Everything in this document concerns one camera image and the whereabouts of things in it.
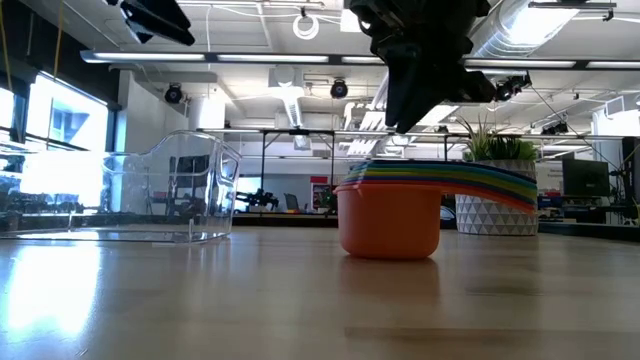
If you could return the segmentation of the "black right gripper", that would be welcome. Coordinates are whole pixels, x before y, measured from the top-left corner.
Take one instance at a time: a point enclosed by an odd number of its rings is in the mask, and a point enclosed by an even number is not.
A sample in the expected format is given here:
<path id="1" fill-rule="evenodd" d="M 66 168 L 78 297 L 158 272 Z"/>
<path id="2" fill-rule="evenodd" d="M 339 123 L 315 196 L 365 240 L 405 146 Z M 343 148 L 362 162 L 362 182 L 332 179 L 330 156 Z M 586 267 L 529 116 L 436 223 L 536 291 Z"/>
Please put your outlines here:
<path id="1" fill-rule="evenodd" d="M 496 88 L 461 60 L 474 47 L 469 32 L 489 14 L 488 0 L 349 0 L 388 67 L 386 125 L 407 133 L 443 101 L 488 102 Z"/>

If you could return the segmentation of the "purple measuring cup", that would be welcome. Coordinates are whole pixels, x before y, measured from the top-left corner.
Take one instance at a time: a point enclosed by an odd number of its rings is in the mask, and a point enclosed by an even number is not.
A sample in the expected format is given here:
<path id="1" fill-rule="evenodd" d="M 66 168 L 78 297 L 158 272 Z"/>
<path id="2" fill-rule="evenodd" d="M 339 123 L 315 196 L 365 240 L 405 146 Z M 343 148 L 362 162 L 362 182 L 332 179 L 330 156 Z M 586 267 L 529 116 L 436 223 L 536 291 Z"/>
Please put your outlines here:
<path id="1" fill-rule="evenodd" d="M 400 161 L 372 160 L 362 165 L 362 169 L 411 174 L 473 174 L 495 176 L 517 182 L 536 184 L 535 178 L 494 166 L 462 161 Z"/>

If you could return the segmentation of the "green measuring cup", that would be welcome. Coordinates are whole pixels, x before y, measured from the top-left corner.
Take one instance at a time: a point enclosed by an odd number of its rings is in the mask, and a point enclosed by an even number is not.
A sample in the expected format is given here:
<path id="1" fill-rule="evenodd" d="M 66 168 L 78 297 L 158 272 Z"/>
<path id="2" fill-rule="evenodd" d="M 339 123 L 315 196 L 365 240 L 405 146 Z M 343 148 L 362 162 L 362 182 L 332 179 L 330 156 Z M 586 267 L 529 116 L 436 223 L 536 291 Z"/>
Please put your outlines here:
<path id="1" fill-rule="evenodd" d="M 535 198 L 536 182 L 526 176 L 487 167 L 444 164 L 369 164 L 354 169 L 342 185 L 421 185 L 444 192 L 493 197 Z"/>

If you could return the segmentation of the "yellow measuring cup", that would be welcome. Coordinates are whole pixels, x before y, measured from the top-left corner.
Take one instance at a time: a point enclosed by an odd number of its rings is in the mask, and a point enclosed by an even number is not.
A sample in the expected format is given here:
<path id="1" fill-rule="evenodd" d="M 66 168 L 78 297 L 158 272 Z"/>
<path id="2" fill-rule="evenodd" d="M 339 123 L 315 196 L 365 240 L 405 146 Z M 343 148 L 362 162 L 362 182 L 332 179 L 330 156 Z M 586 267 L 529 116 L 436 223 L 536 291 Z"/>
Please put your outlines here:
<path id="1" fill-rule="evenodd" d="M 536 184 L 512 181 L 504 178 L 473 174 L 426 174 L 426 175 L 364 175 L 348 177 L 342 185 L 360 184 L 407 184 L 427 185 L 441 189 L 443 192 L 475 192 L 518 198 L 520 201 L 535 202 L 537 200 Z"/>

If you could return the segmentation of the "red measuring cup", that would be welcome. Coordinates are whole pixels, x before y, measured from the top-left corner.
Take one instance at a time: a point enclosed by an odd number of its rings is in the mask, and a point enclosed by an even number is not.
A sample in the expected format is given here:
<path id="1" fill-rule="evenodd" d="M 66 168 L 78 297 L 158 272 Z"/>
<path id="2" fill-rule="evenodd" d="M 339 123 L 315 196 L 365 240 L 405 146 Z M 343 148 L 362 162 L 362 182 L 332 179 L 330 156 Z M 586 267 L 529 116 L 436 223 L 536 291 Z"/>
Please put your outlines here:
<path id="1" fill-rule="evenodd" d="M 363 182 L 340 185 L 338 237 L 351 256 L 380 260 L 421 260 L 439 245 L 441 197 L 470 195 L 524 213 L 536 210 L 536 195 L 504 188 L 446 182 Z"/>

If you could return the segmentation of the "clear plastic basket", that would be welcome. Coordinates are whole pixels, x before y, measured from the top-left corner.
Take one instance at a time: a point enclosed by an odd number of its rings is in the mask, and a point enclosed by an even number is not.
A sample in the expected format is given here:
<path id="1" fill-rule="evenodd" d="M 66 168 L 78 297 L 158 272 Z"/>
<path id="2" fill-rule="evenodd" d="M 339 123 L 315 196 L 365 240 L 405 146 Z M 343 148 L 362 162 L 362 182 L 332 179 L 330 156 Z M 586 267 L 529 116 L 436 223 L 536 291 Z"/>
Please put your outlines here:
<path id="1" fill-rule="evenodd" d="M 176 131 L 142 153 L 0 145 L 0 239 L 203 242 L 231 231 L 240 154 Z"/>

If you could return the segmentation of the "long ceiling light fixture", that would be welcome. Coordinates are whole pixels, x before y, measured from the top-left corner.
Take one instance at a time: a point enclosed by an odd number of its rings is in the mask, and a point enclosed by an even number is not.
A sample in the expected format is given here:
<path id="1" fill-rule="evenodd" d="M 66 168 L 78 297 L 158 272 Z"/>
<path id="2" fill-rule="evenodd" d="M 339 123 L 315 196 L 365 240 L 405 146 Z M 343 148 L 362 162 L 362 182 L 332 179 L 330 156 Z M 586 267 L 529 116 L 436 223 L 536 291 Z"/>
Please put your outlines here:
<path id="1" fill-rule="evenodd" d="M 106 52 L 83 50 L 86 63 L 200 63 L 200 64 L 287 64 L 327 66 L 383 66 L 382 59 L 363 55 L 214 53 L 214 52 Z M 463 58 L 469 69 L 640 71 L 640 60 L 618 59 L 548 59 L 548 58 Z"/>

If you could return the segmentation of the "succulent in white patterned pot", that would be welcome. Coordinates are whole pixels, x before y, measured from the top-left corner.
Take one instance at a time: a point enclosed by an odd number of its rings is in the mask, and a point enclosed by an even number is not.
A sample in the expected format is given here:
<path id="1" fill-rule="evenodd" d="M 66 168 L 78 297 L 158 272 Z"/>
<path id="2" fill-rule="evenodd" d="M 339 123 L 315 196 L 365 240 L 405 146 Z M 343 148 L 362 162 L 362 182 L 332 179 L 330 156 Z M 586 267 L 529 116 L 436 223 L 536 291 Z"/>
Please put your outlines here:
<path id="1" fill-rule="evenodd" d="M 461 118 L 457 122 L 469 135 L 465 161 L 489 165 L 536 178 L 537 151 L 531 142 L 515 137 L 502 137 L 485 121 L 471 125 Z M 456 195 L 457 229 L 461 233 L 490 236 L 535 236 L 538 216 L 527 214 L 502 203 L 480 197 Z"/>

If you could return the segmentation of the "black monitor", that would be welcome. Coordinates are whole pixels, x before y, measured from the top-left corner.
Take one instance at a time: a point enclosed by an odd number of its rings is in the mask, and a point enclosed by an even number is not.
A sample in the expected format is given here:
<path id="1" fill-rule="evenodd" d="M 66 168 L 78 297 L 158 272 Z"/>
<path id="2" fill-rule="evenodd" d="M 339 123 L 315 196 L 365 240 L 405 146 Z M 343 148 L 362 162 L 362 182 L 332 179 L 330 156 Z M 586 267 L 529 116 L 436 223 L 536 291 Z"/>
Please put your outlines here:
<path id="1" fill-rule="evenodd" d="M 606 162 L 564 159 L 562 175 L 565 196 L 605 197 L 610 194 Z"/>

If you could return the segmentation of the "silver ceiling duct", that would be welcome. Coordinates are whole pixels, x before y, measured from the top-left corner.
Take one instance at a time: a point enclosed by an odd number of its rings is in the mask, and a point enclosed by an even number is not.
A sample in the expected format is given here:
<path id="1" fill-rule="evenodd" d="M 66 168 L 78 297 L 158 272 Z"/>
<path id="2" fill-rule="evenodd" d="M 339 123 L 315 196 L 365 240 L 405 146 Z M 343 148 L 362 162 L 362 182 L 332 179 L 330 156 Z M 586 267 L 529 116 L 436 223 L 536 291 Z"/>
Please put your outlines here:
<path id="1" fill-rule="evenodd" d="M 588 0 L 501 0 L 475 20 L 472 57 L 528 56 L 553 38 Z"/>

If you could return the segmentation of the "white ventilation duct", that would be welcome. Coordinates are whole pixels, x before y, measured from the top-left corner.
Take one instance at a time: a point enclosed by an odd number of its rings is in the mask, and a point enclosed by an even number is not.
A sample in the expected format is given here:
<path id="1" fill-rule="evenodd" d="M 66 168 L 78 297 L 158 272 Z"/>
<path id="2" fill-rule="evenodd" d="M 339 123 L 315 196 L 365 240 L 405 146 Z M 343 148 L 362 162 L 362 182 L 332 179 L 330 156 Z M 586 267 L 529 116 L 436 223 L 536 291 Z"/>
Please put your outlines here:
<path id="1" fill-rule="evenodd" d="M 292 128 L 301 128 L 302 112 L 299 99 L 305 96 L 302 71 L 291 65 L 276 65 L 269 69 L 269 95 L 283 102 Z"/>

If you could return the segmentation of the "red wall sign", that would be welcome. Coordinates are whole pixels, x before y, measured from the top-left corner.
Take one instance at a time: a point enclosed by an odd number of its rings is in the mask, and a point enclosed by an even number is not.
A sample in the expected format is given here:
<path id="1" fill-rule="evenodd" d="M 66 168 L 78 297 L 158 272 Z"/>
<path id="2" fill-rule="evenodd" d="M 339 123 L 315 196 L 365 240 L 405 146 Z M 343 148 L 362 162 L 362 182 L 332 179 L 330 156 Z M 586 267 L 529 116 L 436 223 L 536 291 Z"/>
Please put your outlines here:
<path id="1" fill-rule="evenodd" d="M 337 187 L 345 179 L 344 176 L 330 178 L 328 176 L 311 177 L 312 208 L 318 213 L 335 214 L 338 210 Z"/>

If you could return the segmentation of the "black background table frame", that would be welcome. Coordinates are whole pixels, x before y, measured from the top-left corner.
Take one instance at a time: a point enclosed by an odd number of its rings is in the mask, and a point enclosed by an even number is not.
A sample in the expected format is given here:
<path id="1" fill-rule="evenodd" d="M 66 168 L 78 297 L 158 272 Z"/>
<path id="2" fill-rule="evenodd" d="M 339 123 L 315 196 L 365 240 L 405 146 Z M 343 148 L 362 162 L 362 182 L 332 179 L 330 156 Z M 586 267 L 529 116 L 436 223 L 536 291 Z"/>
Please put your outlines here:
<path id="1" fill-rule="evenodd" d="M 240 156 L 240 174 L 267 176 L 345 176 L 369 160 L 459 159 L 466 136 L 462 133 L 391 130 L 320 129 L 205 129 L 202 133 L 224 140 Z"/>

